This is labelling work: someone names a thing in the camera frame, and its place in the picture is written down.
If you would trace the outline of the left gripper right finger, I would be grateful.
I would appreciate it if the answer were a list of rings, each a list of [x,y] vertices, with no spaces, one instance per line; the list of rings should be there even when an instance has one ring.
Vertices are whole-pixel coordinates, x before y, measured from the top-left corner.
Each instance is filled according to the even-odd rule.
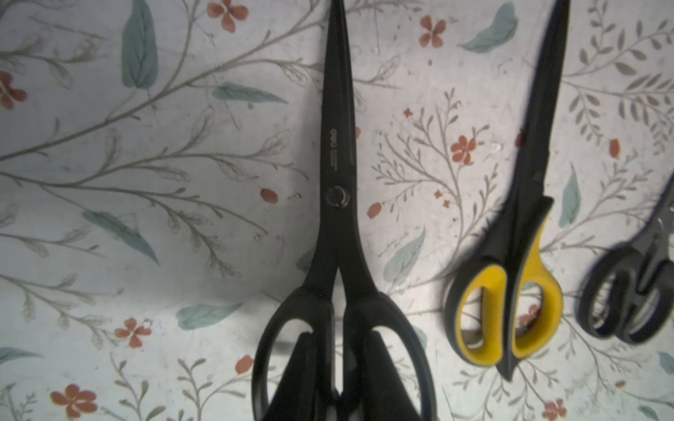
[[[365,336],[359,356],[347,420],[419,420],[379,332]]]

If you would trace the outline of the small grey silver scissors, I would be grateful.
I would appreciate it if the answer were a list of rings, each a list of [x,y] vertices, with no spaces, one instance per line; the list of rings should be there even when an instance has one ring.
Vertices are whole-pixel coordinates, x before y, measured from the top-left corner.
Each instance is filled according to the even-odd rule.
[[[587,273],[576,320],[598,339],[641,345],[658,334],[673,309],[673,180],[642,230],[604,254]]]

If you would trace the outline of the all black scissors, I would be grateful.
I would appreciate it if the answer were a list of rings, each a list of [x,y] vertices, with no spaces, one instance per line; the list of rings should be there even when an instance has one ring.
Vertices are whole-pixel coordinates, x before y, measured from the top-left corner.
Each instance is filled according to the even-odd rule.
[[[278,307],[266,331],[277,331],[268,367],[272,399],[301,333],[332,335],[332,418],[347,420],[361,348],[379,332],[419,420],[437,414],[435,387],[419,336],[372,279],[357,219],[356,123],[345,6],[330,8],[321,115],[321,223],[305,282]],[[252,406],[260,419],[260,342],[252,373]]]

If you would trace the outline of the yellow black scissors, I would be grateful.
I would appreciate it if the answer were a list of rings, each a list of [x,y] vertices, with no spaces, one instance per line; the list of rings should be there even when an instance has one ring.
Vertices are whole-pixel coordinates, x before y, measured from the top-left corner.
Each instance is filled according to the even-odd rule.
[[[563,293],[542,262],[540,243],[554,200],[544,193],[549,144],[570,18],[570,2],[557,1],[542,41],[507,199],[449,287],[443,324],[451,347],[466,362],[495,367],[507,382],[518,364],[552,339],[563,313]],[[518,301],[531,282],[542,291],[539,318],[517,334]],[[461,333],[463,307],[481,295],[483,343],[469,346]]]

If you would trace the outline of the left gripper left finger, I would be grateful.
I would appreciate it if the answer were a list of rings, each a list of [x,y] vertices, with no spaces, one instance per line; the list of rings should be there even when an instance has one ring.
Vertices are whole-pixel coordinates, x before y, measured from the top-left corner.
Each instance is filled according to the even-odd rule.
[[[330,420],[332,418],[332,335],[301,333],[272,399],[268,367],[277,331],[260,340],[260,419]]]

